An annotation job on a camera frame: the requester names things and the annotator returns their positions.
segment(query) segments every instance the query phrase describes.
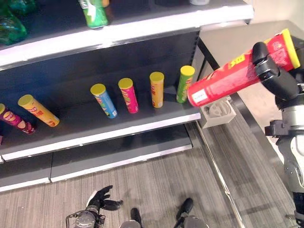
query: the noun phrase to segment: pink chip can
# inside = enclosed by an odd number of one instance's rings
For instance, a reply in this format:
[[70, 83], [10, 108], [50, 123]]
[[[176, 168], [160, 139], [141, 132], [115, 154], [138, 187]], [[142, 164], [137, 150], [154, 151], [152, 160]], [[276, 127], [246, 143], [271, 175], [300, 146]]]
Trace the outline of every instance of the pink chip can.
[[122, 91], [125, 104], [129, 113], [138, 112], [138, 103], [134, 91], [133, 81], [129, 78], [123, 78], [118, 82], [118, 86]]

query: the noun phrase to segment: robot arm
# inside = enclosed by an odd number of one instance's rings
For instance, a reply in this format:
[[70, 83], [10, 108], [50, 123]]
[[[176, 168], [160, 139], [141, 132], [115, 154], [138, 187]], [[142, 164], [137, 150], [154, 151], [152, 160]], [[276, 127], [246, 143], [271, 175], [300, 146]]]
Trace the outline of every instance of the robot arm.
[[304, 41], [293, 38], [301, 66], [286, 72], [278, 67], [264, 43], [253, 47], [252, 60], [261, 83], [275, 95], [282, 111], [282, 120], [270, 122], [267, 136], [278, 138], [277, 145], [284, 157], [284, 170], [293, 193], [295, 218], [304, 228]]

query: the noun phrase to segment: white shelf edge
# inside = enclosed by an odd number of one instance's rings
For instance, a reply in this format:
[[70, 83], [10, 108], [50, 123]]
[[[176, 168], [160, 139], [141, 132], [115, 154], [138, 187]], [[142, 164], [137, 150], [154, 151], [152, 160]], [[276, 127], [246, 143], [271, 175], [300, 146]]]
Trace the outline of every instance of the white shelf edge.
[[175, 124], [183, 124], [186, 122], [194, 121], [200, 119], [200, 112], [195, 114], [179, 116], [168, 120], [157, 121], [153, 123], [146, 123], [138, 126], [132, 126], [128, 128], [123, 128], [111, 132], [105, 132], [100, 134], [94, 134], [82, 138], [71, 139], [67, 141], [56, 142], [44, 146], [39, 146], [35, 148], [30, 148], [22, 151], [16, 151], [8, 154], [3, 154], [2, 157], [5, 161], [15, 160], [21, 157], [31, 157], [33, 155], [42, 154], [46, 152], [57, 151], [69, 147], [81, 146], [88, 143], [93, 143], [97, 141], [102, 141], [106, 139], [112, 139], [115, 137], [130, 135], [134, 133], [144, 132], [148, 130], [153, 130], [157, 128], [167, 127]]
[[191, 13], [130, 22], [121, 25], [111, 25], [104, 27], [102, 30], [86, 30], [48, 38], [0, 51], [0, 56], [5, 56], [5, 58], [0, 59], [0, 71], [6, 69], [3, 67], [5, 65], [60, 52], [94, 46], [96, 49], [107, 48], [124, 40], [148, 37], [182, 29], [199, 28], [209, 24], [252, 19], [253, 16], [254, 10], [251, 5], [224, 6], [216, 9], [198, 10]]
[[37, 185], [37, 184], [44, 184], [44, 183], [45, 184], [50, 183], [50, 180], [48, 177], [44, 177], [44, 178], [37, 179], [37, 180], [30, 180], [30, 181], [26, 181], [26, 182], [22, 182], [22, 183], [18, 183], [18, 184], [3, 186], [3, 187], [0, 187], [0, 192], [9, 191], [9, 190], [13, 190], [13, 189], [19, 189], [19, 188], [28, 187], [28, 186], [33, 186], [33, 185]]
[[177, 148], [172, 148], [172, 149], [168, 149], [168, 150], [160, 151], [160, 152], [154, 152], [154, 153], [150, 153], [150, 154], [147, 154], [147, 155], [138, 156], [138, 157], [135, 157], [135, 158], [130, 158], [130, 159], [127, 159], [127, 160], [124, 160], [124, 161], [118, 161], [118, 162], [110, 163], [110, 164], [107, 164], [107, 165], [93, 167], [93, 168], [90, 168], [90, 169], [85, 169], [85, 170], [82, 170], [82, 171], [73, 172], [73, 173], [58, 176], [58, 177], [53, 177], [53, 178], [51, 177], [51, 182], [63, 181], [63, 180], [66, 180], [66, 179], [90, 174], [90, 173], [93, 173], [93, 172], [105, 171], [105, 170], [115, 168], [115, 167], [118, 167], [118, 166], [127, 165], [127, 164], [131, 164], [131, 163], [134, 163], [134, 162], [141, 162], [141, 161], [145, 161], [145, 160], [148, 160], [148, 159], [168, 155], [168, 154], [171, 154], [171, 153], [176, 153], [176, 152], [189, 150], [191, 148], [192, 148], [192, 145], [180, 146], [180, 147], [177, 147]]

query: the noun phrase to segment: green chip can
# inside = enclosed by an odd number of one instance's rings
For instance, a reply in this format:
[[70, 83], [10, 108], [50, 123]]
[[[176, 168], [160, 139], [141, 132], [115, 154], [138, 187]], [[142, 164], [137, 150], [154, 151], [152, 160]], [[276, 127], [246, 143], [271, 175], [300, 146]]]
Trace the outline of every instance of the green chip can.
[[192, 66], [183, 66], [180, 68], [180, 82], [176, 95], [178, 103], [184, 103], [187, 100], [187, 90], [192, 83], [194, 73], [195, 69]]

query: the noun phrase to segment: store shelf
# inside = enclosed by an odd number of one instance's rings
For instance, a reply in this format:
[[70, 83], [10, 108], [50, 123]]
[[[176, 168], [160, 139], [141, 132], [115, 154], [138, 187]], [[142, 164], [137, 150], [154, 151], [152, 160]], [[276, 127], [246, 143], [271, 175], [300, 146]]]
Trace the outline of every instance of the store shelf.
[[55, 0], [24, 19], [25, 41], [0, 47], [0, 70], [92, 49], [127, 44], [172, 35], [181, 30], [199, 30], [209, 24], [250, 20], [253, 7], [243, 0], [212, 0], [194, 6], [188, 0], [166, 6], [162, 0], [117, 0], [106, 8], [110, 25], [90, 30], [75, 0]]
[[200, 119], [198, 108], [176, 102], [173, 86], [165, 89], [162, 108], [153, 108], [150, 96], [150, 92], [137, 96], [140, 110], [136, 114], [128, 113], [122, 96], [113, 99], [118, 112], [115, 119], [108, 119], [97, 102], [63, 109], [57, 127], [39, 121], [33, 135], [12, 129], [0, 153], [9, 161]]
[[185, 126], [178, 125], [54, 152], [51, 181], [62, 181], [191, 148]]
[[52, 154], [0, 164], [0, 192], [50, 183]]

